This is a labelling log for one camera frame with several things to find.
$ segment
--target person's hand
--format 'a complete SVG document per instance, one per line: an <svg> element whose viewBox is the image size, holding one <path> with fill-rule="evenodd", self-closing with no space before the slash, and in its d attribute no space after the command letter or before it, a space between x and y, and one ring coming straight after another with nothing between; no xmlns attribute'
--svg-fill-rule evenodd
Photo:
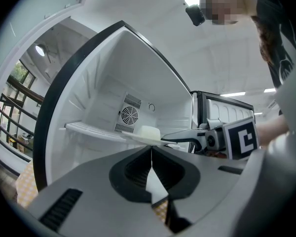
<svg viewBox="0 0 296 237"><path fill-rule="evenodd" d="M288 132L288 130L289 128L283 115L273 120L257 124L260 146L267 146L273 139Z"/></svg>

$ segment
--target ceiling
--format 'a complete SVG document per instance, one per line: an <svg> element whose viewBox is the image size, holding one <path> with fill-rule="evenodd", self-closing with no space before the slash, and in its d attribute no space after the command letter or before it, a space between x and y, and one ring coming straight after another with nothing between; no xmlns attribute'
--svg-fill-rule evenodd
<svg viewBox="0 0 296 237"><path fill-rule="evenodd" d="M235 99L266 114L274 93L263 91L273 83L253 22L214 26L207 21L196 27L185 7L184 0L86 0L72 18L96 32L124 20L165 55L191 90L246 91Z"/></svg>
<svg viewBox="0 0 296 237"><path fill-rule="evenodd" d="M41 35L24 53L21 61L49 84L54 80L68 59L96 33L67 18ZM43 45L45 56L40 56L36 45Z"/></svg>

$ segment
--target railing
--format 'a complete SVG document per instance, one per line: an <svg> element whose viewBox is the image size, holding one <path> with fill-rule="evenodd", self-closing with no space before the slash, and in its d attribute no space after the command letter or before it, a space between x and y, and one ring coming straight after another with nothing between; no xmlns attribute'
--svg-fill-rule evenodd
<svg viewBox="0 0 296 237"><path fill-rule="evenodd" d="M20 92L22 92L24 95L26 95L27 97L31 98L32 100L34 100L35 102L37 102L38 104L42 104L44 98L38 94L36 94L35 92L31 91L30 89L26 88L25 86L23 86L21 83L19 83L16 79L14 79L12 76L9 77L9 79L7 80L8 83L10 83L13 87L15 87L16 89L18 89ZM6 96L5 94L1 94L1 98L0 101L16 107L20 112L19 114L23 113L27 116L29 116L30 118L32 118L33 120L37 120L37 117L35 117L33 114L29 113L28 111L24 110L20 105L23 106L23 103L19 103L17 104L18 100L15 99L11 99L10 97ZM23 125L19 124L17 121L15 121L12 117L10 117L8 114L6 114L1 108L0 108L0 114L2 116L4 116L8 122L13 123L14 125L16 125L19 129L21 129L22 131L28 133L29 135L34 137L34 132L30 131L29 129L27 129L26 127L24 127ZM0 131L3 132L6 136L7 136L7 142L8 140L11 138L12 140L14 140L17 144L23 146L24 148L33 151L33 148L30 147L29 145L27 145L26 143L24 143L23 141L21 141L20 139L17 138L16 135L11 134L9 131L9 126L7 128L7 130L1 126L0 124ZM14 155L16 155L17 157L21 158L22 160L25 160L26 162L29 162L30 160L24 156L22 156L22 153L16 153L9 145L8 143L4 142L3 140L0 139L0 144L2 146L4 146L6 149L8 149L10 152L12 152Z"/></svg>
<svg viewBox="0 0 296 237"><path fill-rule="evenodd" d="M22 92L27 97L31 98L35 102L42 104L44 98L41 95L36 94L34 91L31 91L29 88L25 87L23 84L21 84L17 79L15 79L13 76L9 76L7 82L11 84L13 87L15 87L17 90Z"/></svg>

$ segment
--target ceiling light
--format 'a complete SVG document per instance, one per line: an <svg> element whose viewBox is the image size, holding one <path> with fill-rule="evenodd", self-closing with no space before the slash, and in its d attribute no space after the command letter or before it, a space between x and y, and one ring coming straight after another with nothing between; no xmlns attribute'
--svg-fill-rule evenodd
<svg viewBox="0 0 296 237"><path fill-rule="evenodd" d="M36 45L35 49L40 56L45 56L45 47L43 45Z"/></svg>
<svg viewBox="0 0 296 237"><path fill-rule="evenodd" d="M194 4L199 5L199 0L185 0L185 3L186 3L188 6L191 6L191 5L194 5Z"/></svg>
<svg viewBox="0 0 296 237"><path fill-rule="evenodd" d="M268 92L276 92L276 89L275 88L265 89L264 93L268 93Z"/></svg>
<svg viewBox="0 0 296 237"><path fill-rule="evenodd" d="M237 92L237 93L230 93L230 94L222 94L222 97L235 97L235 96L243 96L244 94L246 94L245 91L243 92Z"/></svg>

